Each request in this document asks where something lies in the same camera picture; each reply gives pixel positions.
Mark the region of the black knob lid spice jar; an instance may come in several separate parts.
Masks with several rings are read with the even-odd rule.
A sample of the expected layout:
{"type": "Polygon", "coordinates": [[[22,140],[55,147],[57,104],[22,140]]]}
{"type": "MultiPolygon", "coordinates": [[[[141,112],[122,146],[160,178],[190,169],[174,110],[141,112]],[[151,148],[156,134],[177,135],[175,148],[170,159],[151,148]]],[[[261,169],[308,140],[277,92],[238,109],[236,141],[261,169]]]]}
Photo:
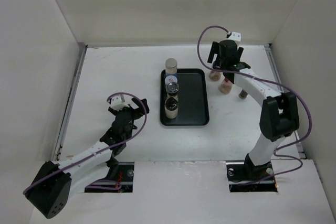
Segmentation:
{"type": "Polygon", "coordinates": [[[220,71],[215,71],[215,70],[212,70],[210,73],[209,73],[209,78],[212,80],[212,81],[219,81],[222,77],[222,73],[220,71]]]}

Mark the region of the pink lid glass jar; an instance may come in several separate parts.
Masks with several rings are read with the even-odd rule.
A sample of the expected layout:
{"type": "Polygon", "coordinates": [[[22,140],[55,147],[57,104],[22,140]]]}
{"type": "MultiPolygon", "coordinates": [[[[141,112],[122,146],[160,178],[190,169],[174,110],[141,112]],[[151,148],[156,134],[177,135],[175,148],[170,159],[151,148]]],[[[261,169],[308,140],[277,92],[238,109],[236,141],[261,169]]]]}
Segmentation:
{"type": "Polygon", "coordinates": [[[228,78],[224,78],[224,80],[219,85],[218,89],[223,94],[229,94],[232,90],[233,84],[228,78]]]}

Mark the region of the black lid white powder jar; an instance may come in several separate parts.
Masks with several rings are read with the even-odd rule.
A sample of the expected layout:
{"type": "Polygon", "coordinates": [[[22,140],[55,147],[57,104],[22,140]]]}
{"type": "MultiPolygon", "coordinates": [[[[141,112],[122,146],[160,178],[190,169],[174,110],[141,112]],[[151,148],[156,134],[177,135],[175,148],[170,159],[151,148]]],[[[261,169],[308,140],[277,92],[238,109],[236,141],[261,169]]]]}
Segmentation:
{"type": "Polygon", "coordinates": [[[164,112],[168,119],[174,119],[178,115],[179,102],[174,97],[169,97],[165,101],[164,112]]]}

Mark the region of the black top grinder bottle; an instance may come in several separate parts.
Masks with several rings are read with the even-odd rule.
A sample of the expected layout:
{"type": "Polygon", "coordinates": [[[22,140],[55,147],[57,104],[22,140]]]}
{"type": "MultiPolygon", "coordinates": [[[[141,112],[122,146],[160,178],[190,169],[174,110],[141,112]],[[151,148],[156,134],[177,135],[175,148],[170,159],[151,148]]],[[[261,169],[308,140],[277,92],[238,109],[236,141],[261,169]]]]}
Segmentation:
{"type": "Polygon", "coordinates": [[[179,84],[177,82],[170,82],[166,85],[166,94],[168,97],[176,97],[179,92],[179,84]]]}

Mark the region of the tall jar white beads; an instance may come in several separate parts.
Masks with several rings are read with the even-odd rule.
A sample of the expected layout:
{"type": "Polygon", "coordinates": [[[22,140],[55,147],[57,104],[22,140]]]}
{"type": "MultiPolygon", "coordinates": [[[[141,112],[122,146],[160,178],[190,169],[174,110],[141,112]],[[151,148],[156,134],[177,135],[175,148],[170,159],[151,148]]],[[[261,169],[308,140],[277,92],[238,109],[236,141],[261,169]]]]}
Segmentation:
{"type": "Polygon", "coordinates": [[[177,60],[174,58],[169,58],[165,62],[165,74],[169,75],[177,75],[177,60]]]}

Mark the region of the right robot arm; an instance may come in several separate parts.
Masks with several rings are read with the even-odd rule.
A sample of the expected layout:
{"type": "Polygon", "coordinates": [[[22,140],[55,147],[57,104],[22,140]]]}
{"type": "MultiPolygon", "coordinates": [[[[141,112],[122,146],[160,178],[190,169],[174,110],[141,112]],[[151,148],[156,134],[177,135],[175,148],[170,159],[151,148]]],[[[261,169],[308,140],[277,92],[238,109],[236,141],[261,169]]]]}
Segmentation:
{"type": "Polygon", "coordinates": [[[280,92],[271,82],[258,77],[251,66],[240,60],[244,49],[233,40],[213,42],[208,63],[223,73],[231,83],[248,93],[261,107],[260,137],[255,147],[246,155],[244,175],[257,179],[281,142],[299,128],[296,95],[280,92]]]}

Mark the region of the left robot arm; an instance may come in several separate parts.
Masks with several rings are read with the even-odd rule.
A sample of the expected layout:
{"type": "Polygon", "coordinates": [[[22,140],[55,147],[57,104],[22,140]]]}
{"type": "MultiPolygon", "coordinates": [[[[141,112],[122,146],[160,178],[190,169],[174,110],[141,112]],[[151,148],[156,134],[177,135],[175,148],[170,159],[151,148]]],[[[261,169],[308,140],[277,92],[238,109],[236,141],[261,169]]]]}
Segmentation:
{"type": "Polygon", "coordinates": [[[124,93],[108,97],[108,110],[114,115],[114,121],[105,134],[91,147],[65,161],[47,161],[23,194],[26,199],[46,218],[58,215],[68,199],[76,192],[86,188],[100,189],[94,186],[100,180],[113,181],[118,175],[119,162],[116,157],[126,148],[143,128],[135,121],[148,117],[150,112],[146,99],[132,97],[131,105],[122,102],[124,93]]]}

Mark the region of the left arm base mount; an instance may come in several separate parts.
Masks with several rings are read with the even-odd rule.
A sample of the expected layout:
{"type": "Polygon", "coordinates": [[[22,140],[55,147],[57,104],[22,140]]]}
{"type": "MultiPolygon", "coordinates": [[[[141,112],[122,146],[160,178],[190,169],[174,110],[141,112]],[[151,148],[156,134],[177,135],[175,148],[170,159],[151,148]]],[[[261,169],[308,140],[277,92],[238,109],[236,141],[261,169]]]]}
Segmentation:
{"type": "Polygon", "coordinates": [[[119,162],[115,158],[106,162],[109,168],[105,177],[96,179],[85,187],[85,193],[132,193],[134,162],[119,162]]]}

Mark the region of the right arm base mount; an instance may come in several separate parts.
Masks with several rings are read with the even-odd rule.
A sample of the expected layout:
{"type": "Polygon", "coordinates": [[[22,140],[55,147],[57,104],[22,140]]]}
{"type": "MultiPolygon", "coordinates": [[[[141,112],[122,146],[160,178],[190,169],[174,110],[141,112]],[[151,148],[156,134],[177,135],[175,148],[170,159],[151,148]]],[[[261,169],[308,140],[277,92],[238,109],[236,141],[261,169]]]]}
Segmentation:
{"type": "Polygon", "coordinates": [[[260,168],[251,168],[244,162],[226,163],[229,191],[231,193],[253,193],[278,191],[273,177],[260,181],[273,173],[271,162],[260,168]]]}

